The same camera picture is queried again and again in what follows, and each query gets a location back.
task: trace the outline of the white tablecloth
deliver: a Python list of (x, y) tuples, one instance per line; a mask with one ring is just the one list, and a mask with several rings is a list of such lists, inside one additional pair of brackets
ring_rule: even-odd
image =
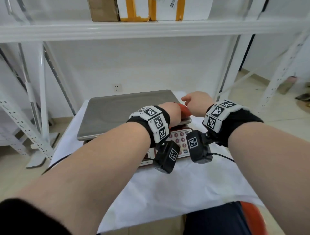
[[(174, 94), (179, 100), (185, 95), (180, 91)], [(83, 145), (83, 142), (76, 138), (87, 104), (88, 100), (71, 121), (57, 145), (51, 164)], [(192, 116), (189, 126), (206, 132), (201, 123), (202, 118)], [(231, 157), (222, 146), (213, 143), (210, 148), (213, 153)], [(232, 201), (263, 205), (236, 164), (223, 157), (214, 155), (212, 162), (203, 165), (193, 163), (190, 158), (179, 160), (169, 175), (145, 167), (133, 175), (115, 199), (104, 216), (98, 233), (178, 216)]]

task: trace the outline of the tiled floor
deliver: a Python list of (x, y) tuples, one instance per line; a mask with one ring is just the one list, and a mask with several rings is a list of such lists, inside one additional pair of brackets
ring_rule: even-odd
[[(254, 78), (249, 78), (234, 88), (229, 98), (253, 109), (265, 88), (266, 85), (264, 83)], [(301, 85), (296, 85), (286, 95), (275, 94), (270, 102), (270, 106), (266, 108), (266, 112), (261, 115), (261, 118), (271, 126), (310, 141), (310, 114), (301, 110), (296, 105), (296, 100), (294, 99), (302, 93), (302, 89)], [(52, 127), (51, 131), (60, 132), (62, 135), (67, 125), (68, 123), (59, 123)], [(28, 161), (29, 159), (18, 155), (11, 147), (0, 147), (0, 200), (11, 196), (32, 179), (39, 177), (49, 164), (46, 161), (40, 168), (26, 169)], [(264, 207), (259, 207), (259, 209), (265, 219), (269, 235), (284, 235), (268, 210)], [(178, 216), (110, 231), (105, 234), (182, 234), (182, 221), (182, 217)]]

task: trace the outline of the red object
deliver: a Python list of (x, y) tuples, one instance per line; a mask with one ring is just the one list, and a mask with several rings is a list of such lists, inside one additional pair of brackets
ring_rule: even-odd
[(191, 116), (190, 110), (183, 104), (178, 104), (181, 108), (181, 119)]
[(252, 235), (268, 235), (265, 221), (257, 206), (241, 202), (241, 207)]

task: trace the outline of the fist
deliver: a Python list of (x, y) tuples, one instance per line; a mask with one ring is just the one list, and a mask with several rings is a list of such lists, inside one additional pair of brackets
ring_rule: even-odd
[(170, 116), (169, 126), (176, 126), (181, 122), (181, 108), (177, 103), (166, 102), (160, 104), (159, 107), (166, 110)]
[(207, 109), (214, 104), (213, 99), (209, 94), (202, 91), (195, 91), (182, 97), (185, 105), (196, 117), (204, 117)]

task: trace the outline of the wristband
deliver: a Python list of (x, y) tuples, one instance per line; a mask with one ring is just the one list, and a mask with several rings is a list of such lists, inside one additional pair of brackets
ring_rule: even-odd
[(170, 116), (159, 106), (146, 106), (129, 116), (127, 122), (137, 122), (144, 126), (151, 138), (150, 148), (166, 140), (170, 135)]
[(263, 122), (252, 114), (247, 107), (230, 100), (216, 102), (206, 112), (203, 125), (208, 135), (217, 144), (228, 147), (228, 138), (240, 125), (247, 122)]

